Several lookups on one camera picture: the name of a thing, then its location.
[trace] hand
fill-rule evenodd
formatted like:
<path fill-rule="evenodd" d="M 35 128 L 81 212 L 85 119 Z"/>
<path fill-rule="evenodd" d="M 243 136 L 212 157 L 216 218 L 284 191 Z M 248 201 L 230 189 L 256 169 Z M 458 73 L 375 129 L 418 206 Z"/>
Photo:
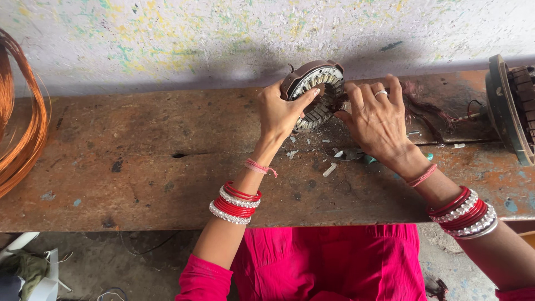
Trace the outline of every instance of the hand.
<path fill-rule="evenodd" d="M 347 82 L 345 89 L 351 102 L 351 114 L 344 110 L 334 114 L 347 125 L 362 150 L 383 164 L 414 147 L 406 136 L 400 82 L 391 74 L 386 76 L 386 80 L 390 85 L 390 98 L 382 93 L 374 96 L 385 89 L 380 82 L 371 86 Z"/>
<path fill-rule="evenodd" d="M 282 80 L 265 88 L 258 95 L 260 105 L 261 139 L 279 142 L 279 146 L 294 128 L 299 116 L 304 116 L 303 110 L 318 95 L 319 89 L 312 88 L 294 101 L 280 98 Z"/>

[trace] worn wood surface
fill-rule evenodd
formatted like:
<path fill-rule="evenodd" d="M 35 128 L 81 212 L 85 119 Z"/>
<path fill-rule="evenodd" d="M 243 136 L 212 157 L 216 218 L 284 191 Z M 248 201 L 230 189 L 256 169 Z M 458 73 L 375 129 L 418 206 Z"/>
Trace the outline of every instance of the worn wood surface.
<path fill-rule="evenodd" d="M 464 116 L 470 100 L 486 101 L 485 73 L 410 80 L 422 86 L 424 100 Z M 203 227 L 210 217 L 208 203 L 258 138 L 260 90 L 53 97 L 47 147 L 30 174 L 0 200 L 0 231 Z M 24 101 L 18 104 L 12 120 L 22 120 L 17 116 L 22 118 Z M 433 122 L 444 128 L 441 121 Z M 488 198 L 502 218 L 535 217 L 535 170 L 522 168 L 488 125 L 460 123 L 445 134 L 449 143 L 470 143 L 461 149 L 438 148 L 422 125 L 408 126 L 416 129 L 422 136 L 411 138 L 434 154 L 439 168 Z M 355 145 L 335 118 L 296 138 L 296 143 L 287 140 L 273 161 L 280 176 L 262 183 L 265 197 L 252 227 L 428 221 L 421 198 L 381 164 L 334 159 L 333 147 Z M 295 149 L 299 152 L 289 160 L 286 152 Z M 331 162 L 339 166 L 324 178 Z"/>

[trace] green cloth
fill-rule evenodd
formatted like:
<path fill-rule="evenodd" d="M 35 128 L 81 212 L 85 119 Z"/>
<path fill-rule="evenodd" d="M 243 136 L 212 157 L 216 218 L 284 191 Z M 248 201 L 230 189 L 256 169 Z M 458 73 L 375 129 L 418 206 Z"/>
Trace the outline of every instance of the green cloth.
<path fill-rule="evenodd" d="M 0 264 L 0 271 L 17 275 L 26 281 L 22 286 L 20 299 L 27 301 L 37 284 L 49 274 L 50 264 L 24 250 L 14 250 L 11 253 L 14 255 L 7 257 Z"/>

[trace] copper wire bundle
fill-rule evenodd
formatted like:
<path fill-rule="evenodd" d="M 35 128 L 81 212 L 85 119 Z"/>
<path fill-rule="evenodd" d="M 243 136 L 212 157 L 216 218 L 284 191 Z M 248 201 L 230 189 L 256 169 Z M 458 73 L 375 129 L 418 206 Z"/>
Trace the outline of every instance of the copper wire bundle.
<path fill-rule="evenodd" d="M 15 99 L 8 51 L 17 62 L 34 97 L 32 98 L 32 117 L 26 132 L 14 147 L 8 147 L 8 150 L 0 157 L 0 198 L 20 183 L 32 169 L 43 151 L 48 133 L 47 109 L 32 68 L 20 45 L 0 28 L 0 140 L 4 137 L 4 130 L 13 112 Z"/>

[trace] pink thread bracelet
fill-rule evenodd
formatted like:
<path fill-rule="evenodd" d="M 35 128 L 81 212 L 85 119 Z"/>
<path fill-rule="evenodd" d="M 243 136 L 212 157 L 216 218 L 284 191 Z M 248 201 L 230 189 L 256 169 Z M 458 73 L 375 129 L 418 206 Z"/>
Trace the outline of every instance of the pink thread bracelet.
<path fill-rule="evenodd" d="M 433 164 L 431 165 L 431 167 L 429 167 L 427 169 L 427 171 L 421 175 L 419 178 L 417 178 L 416 180 L 412 180 L 410 182 L 407 182 L 407 184 L 409 184 L 409 186 L 411 187 L 415 187 L 416 185 L 420 184 L 421 182 L 423 182 L 425 179 L 429 178 L 429 176 L 437 169 L 437 165 L 436 164 Z"/>
<path fill-rule="evenodd" d="M 253 161 L 251 158 L 247 158 L 243 166 L 247 167 L 248 169 L 252 171 L 260 172 L 261 174 L 267 174 L 268 170 L 272 170 L 273 174 L 275 175 L 275 178 L 277 177 L 277 172 L 273 168 L 263 167 L 260 164 L 256 163 L 255 161 Z"/>

